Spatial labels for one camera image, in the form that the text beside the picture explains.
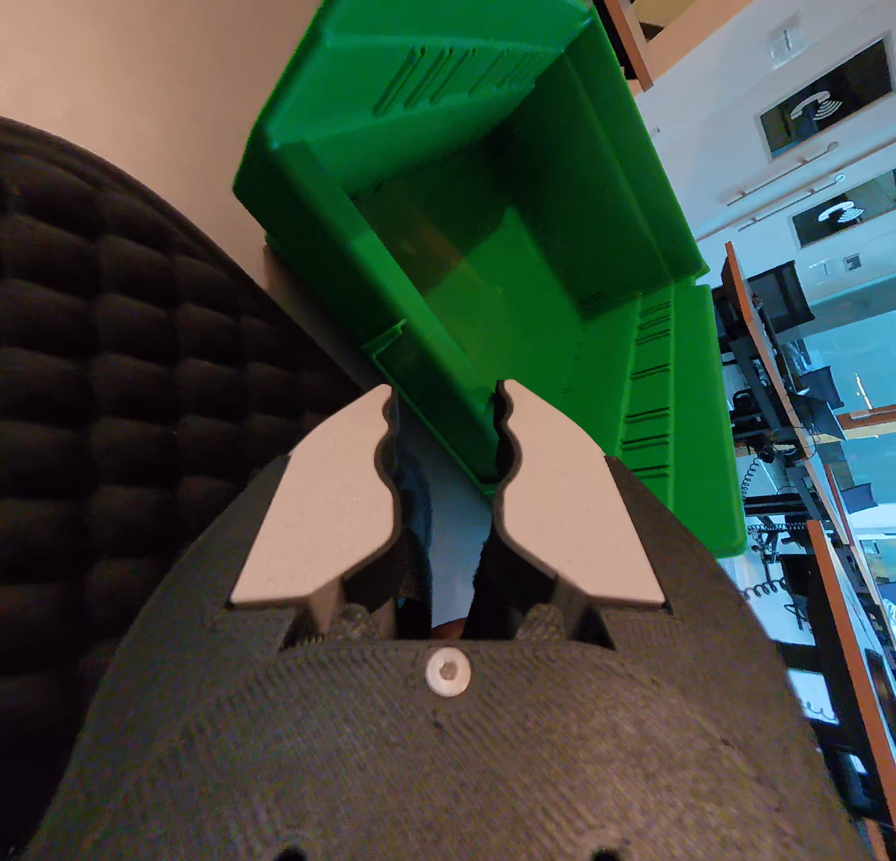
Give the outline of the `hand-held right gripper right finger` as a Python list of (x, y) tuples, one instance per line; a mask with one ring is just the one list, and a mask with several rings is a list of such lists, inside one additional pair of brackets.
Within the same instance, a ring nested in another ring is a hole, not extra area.
[(573, 419), (516, 379), (496, 388), (492, 584), (520, 614), (559, 609), (578, 631), (591, 609), (661, 610), (666, 595), (608, 457)]

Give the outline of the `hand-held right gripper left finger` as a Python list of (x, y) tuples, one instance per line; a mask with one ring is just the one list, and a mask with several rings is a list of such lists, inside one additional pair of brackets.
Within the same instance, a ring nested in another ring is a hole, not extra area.
[(377, 385), (288, 454), (231, 591), (234, 609), (297, 609), (316, 631), (330, 631), (357, 605), (378, 631), (398, 629), (396, 419), (392, 386)]

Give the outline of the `green plastic bin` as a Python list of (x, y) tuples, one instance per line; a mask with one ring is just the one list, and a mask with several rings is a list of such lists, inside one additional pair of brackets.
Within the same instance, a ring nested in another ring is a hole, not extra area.
[(690, 280), (611, 305), (586, 298), (554, 406), (616, 457), (718, 558), (745, 549), (710, 289)]
[(482, 490), (513, 379), (672, 505), (702, 261), (589, 2), (323, 0), (234, 194)]

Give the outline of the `wooden edged desk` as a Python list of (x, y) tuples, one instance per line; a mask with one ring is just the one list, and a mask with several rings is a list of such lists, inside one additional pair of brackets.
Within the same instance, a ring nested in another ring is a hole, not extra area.
[(867, 609), (849, 581), (823, 524), (806, 523), (820, 582), (812, 631), (825, 664), (834, 712), (881, 795), (882, 819), (894, 823), (894, 682)]
[(827, 407), (814, 398), (777, 339), (762, 299), (726, 242), (722, 285), (713, 290), (721, 349), (733, 356), (745, 388), (735, 392), (730, 418), (735, 447), (759, 462), (777, 462), (806, 508), (821, 500), (817, 447), (826, 435)]
[(608, 35), (618, 38), (633, 72), (632, 81), (638, 92), (646, 92), (654, 85), (648, 50), (648, 40), (633, 10), (631, 0), (601, 0), (608, 12), (611, 28)]

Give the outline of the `black monitor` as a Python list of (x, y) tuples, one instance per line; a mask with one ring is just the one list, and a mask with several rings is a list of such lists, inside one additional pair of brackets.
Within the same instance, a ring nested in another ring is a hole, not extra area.
[(747, 286), (776, 334), (801, 328), (815, 319), (794, 260), (749, 277)]

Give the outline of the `dark phone symbol window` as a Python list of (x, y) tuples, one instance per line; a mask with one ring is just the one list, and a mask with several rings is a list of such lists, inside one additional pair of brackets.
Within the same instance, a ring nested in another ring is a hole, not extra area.
[(759, 115), (772, 159), (811, 140), (894, 92), (889, 38), (859, 49)]
[(791, 217), (801, 249), (895, 211), (895, 169)]

